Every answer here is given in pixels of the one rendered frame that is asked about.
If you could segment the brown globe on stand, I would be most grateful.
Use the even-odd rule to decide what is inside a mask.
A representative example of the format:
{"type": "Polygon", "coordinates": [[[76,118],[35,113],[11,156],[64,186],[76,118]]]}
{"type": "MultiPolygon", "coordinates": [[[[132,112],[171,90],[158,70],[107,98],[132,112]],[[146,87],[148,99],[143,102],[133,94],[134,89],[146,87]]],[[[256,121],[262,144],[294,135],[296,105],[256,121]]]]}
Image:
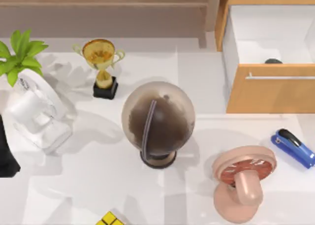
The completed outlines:
{"type": "Polygon", "coordinates": [[[190,139],[195,109],[178,86],[153,81],[137,87],[124,102],[122,127],[128,141],[139,150],[148,167],[164,169],[190,139]]]}

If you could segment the gold trophy black base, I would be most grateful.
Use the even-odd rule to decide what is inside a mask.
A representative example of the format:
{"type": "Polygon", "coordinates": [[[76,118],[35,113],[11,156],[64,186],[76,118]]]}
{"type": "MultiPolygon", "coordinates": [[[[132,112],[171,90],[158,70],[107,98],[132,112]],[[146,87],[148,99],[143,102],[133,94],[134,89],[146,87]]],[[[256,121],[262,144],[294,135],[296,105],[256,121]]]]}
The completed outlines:
{"type": "Polygon", "coordinates": [[[107,68],[124,59],[125,52],[117,50],[114,44],[103,38],[90,40],[83,47],[73,45],[75,53],[82,56],[87,64],[97,71],[93,85],[93,96],[96,98],[113,100],[119,86],[117,78],[111,75],[107,68]]]}

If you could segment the pink desk fan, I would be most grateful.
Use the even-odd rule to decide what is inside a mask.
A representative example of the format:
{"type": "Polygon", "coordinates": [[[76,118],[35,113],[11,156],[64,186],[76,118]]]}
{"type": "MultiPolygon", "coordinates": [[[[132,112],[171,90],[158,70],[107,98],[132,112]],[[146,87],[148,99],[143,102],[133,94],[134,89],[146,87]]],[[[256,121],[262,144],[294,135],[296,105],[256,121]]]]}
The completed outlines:
{"type": "Polygon", "coordinates": [[[263,201],[261,180],[274,172],[275,154],[263,146],[241,146],[220,154],[212,164],[218,181],[214,207],[234,224],[250,221],[263,201]]]}

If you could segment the wooden shelf unit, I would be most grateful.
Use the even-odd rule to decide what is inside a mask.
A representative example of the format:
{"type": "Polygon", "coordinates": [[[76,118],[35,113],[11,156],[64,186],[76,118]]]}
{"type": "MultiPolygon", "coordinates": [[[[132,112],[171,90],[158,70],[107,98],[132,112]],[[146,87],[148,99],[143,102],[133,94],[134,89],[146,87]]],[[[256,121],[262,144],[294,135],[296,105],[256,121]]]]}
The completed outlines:
{"type": "Polygon", "coordinates": [[[219,0],[0,0],[0,37],[199,36],[214,30],[219,0]]]}

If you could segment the wooden drawer cabinet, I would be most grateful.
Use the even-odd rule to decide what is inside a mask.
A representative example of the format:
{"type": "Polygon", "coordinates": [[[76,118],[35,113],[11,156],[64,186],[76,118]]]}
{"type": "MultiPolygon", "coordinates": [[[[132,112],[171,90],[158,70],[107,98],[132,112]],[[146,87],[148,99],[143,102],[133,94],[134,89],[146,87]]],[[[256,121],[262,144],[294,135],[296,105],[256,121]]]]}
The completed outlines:
{"type": "Polygon", "coordinates": [[[315,67],[315,0],[220,0],[215,35],[226,64],[315,67]]]}

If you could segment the pale wooden drawer front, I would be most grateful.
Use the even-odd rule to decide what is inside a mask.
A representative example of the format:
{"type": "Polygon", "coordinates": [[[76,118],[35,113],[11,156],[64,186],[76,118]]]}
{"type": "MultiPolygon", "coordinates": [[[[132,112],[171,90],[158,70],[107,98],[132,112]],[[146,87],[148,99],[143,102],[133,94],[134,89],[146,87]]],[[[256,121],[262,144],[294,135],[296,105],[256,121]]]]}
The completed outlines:
{"type": "Polygon", "coordinates": [[[227,113],[315,113],[315,80],[246,80],[254,76],[315,76],[315,64],[239,64],[227,113]]]}

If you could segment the clear water filter jug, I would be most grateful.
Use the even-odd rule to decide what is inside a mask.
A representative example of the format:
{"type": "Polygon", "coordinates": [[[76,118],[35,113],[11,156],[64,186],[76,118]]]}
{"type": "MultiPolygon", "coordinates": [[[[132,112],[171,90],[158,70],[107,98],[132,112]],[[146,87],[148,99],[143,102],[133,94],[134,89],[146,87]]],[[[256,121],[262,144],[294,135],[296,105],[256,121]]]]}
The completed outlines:
{"type": "Polygon", "coordinates": [[[21,94],[8,108],[15,129],[45,153],[60,147],[72,135],[63,121],[67,108],[50,84],[38,73],[24,69],[16,84],[21,94]]]}

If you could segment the yellow puzzle cube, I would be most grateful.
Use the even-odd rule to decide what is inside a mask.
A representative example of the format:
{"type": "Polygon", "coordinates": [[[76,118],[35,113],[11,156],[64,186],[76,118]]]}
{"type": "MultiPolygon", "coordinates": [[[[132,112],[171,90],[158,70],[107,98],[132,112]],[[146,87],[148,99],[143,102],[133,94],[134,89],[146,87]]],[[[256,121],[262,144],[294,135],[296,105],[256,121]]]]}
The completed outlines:
{"type": "Polygon", "coordinates": [[[95,225],[125,225],[125,223],[111,211],[108,211],[95,225]]]}

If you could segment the blue and black stapler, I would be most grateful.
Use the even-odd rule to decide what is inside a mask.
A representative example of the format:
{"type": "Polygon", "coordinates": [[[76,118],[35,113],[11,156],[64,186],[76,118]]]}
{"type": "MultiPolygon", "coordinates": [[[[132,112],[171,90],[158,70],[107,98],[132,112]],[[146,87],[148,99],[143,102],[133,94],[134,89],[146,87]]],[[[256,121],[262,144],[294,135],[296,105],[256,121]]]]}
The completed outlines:
{"type": "Polygon", "coordinates": [[[287,129],[279,129],[271,136],[271,142],[290,155],[305,168],[315,166],[315,152],[308,148],[300,139],[287,129]]]}

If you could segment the green potted plant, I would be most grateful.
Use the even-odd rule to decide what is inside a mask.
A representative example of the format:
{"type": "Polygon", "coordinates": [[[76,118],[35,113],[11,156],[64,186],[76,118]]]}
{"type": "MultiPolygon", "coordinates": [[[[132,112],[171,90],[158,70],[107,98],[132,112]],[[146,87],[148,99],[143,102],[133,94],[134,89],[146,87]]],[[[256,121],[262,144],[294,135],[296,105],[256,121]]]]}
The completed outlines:
{"type": "Polygon", "coordinates": [[[13,50],[11,54],[8,46],[0,40],[0,77],[5,75],[10,86],[14,86],[18,80],[18,74],[30,69],[39,75],[42,73],[42,65],[36,59],[36,55],[49,47],[44,41],[30,40],[31,30],[20,32],[15,30],[10,37],[13,50]]]}

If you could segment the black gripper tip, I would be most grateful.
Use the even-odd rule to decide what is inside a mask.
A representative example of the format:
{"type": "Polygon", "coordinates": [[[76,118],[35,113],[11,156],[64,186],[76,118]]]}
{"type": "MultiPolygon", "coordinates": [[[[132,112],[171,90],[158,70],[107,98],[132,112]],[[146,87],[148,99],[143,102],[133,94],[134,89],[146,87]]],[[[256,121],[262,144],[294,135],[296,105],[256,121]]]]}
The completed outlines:
{"type": "Polygon", "coordinates": [[[20,169],[7,143],[2,115],[0,115],[0,178],[12,178],[20,169]]]}

